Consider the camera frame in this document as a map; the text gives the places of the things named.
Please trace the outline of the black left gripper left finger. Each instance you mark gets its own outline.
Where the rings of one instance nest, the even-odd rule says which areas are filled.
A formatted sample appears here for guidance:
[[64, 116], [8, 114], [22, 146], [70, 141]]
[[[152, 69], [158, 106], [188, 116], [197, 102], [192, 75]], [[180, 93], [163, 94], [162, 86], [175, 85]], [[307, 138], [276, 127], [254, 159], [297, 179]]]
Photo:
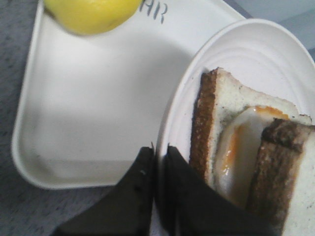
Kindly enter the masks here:
[[59, 225], [55, 236], [148, 236], [155, 182], [155, 156], [142, 147], [123, 178], [99, 202]]

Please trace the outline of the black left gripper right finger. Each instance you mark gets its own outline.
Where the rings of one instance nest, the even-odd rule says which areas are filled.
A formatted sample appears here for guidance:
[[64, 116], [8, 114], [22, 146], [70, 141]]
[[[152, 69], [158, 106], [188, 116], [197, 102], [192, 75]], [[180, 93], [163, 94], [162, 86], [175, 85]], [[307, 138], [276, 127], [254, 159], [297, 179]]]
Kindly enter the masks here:
[[236, 207], [211, 189], [168, 146], [159, 161], [157, 208], [170, 236], [275, 236], [270, 223]]

